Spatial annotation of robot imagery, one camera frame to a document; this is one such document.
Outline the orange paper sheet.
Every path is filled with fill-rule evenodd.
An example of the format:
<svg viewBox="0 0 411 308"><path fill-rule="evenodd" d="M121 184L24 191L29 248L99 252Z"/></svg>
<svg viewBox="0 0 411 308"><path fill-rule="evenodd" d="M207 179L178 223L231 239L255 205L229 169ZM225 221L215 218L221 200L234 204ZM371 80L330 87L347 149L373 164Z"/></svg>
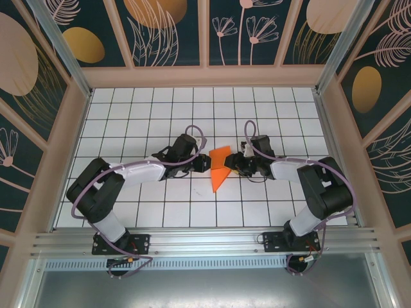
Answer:
<svg viewBox="0 0 411 308"><path fill-rule="evenodd" d="M224 146L211 150L211 185L215 193L231 173L231 169L225 166L225 159L231 154L231 147Z"/></svg>

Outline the grey metal sheet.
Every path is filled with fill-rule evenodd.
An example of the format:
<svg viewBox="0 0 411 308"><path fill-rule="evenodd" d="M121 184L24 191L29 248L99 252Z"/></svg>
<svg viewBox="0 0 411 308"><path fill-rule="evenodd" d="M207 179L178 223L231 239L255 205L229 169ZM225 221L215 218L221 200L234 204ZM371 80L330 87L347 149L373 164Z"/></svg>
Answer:
<svg viewBox="0 0 411 308"><path fill-rule="evenodd" d="M30 308L389 308L368 274L293 277L283 269L46 272Z"/></svg>

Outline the aluminium side rail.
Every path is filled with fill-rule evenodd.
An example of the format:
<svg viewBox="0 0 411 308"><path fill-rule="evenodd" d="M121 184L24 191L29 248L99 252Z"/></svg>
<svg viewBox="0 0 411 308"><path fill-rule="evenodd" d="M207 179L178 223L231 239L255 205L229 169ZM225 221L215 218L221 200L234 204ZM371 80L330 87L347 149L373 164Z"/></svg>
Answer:
<svg viewBox="0 0 411 308"><path fill-rule="evenodd" d="M328 115L328 111L326 110L326 106L323 102L322 96L317 94L316 92L313 94L315 106L319 115L320 124L322 127L322 131L324 134L325 142L328 148L329 156L332 156L337 164L339 165L340 169L343 171L346 178L349 180L349 173L347 171L342 152L337 141L333 125L331 123L331 119ZM359 208L355 208L354 211L348 214L346 217L347 225L349 227L364 227L364 222L362 219L362 215L359 211Z"/></svg>

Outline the aluminium mounting rail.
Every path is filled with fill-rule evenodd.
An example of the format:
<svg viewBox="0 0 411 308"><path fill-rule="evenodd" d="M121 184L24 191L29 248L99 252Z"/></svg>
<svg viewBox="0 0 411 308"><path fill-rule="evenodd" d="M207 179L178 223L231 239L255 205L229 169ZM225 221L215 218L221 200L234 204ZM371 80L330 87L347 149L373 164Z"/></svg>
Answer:
<svg viewBox="0 0 411 308"><path fill-rule="evenodd" d="M131 228L132 234L149 234L152 257L205 257L262 255L263 232L280 227ZM35 235L30 253L43 258L91 257L91 228L59 228ZM327 227L324 253L378 252L382 245L372 228Z"/></svg>

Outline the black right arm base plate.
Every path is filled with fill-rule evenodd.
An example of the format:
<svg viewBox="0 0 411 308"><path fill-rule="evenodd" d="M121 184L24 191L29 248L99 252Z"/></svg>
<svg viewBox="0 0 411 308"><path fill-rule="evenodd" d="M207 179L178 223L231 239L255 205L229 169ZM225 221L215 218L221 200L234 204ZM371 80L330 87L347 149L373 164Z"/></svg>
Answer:
<svg viewBox="0 0 411 308"><path fill-rule="evenodd" d="M284 232L264 232L263 246L265 252L309 252L319 251L318 233L310 232L302 237L286 235Z"/></svg>

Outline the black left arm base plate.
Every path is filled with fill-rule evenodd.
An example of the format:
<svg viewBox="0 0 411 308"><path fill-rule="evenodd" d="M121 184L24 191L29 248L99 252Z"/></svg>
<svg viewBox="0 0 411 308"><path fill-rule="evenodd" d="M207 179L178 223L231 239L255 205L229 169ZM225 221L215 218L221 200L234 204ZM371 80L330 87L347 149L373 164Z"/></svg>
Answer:
<svg viewBox="0 0 411 308"><path fill-rule="evenodd" d="M134 255L147 255L150 246L149 234L124 234L111 247L99 234L93 236L91 253L93 255L121 255L125 251Z"/></svg>

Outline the aluminium corner post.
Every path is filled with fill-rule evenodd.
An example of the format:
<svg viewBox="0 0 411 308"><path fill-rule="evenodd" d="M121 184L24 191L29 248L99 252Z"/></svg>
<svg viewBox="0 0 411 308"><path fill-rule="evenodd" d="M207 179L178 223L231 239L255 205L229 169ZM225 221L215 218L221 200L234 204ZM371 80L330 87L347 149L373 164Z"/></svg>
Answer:
<svg viewBox="0 0 411 308"><path fill-rule="evenodd" d="M91 87L59 26L68 26L80 13L79 0L25 0L56 52L86 98Z"/></svg>
<svg viewBox="0 0 411 308"><path fill-rule="evenodd" d="M315 85L315 93L319 96L323 94L326 87L330 83L333 75L335 74L338 66L345 54L349 51L350 46L358 35L362 24L365 22L369 15L375 0L358 0L356 6L345 25L344 30L341 32L337 43L335 44L325 66L319 77L317 84Z"/></svg>

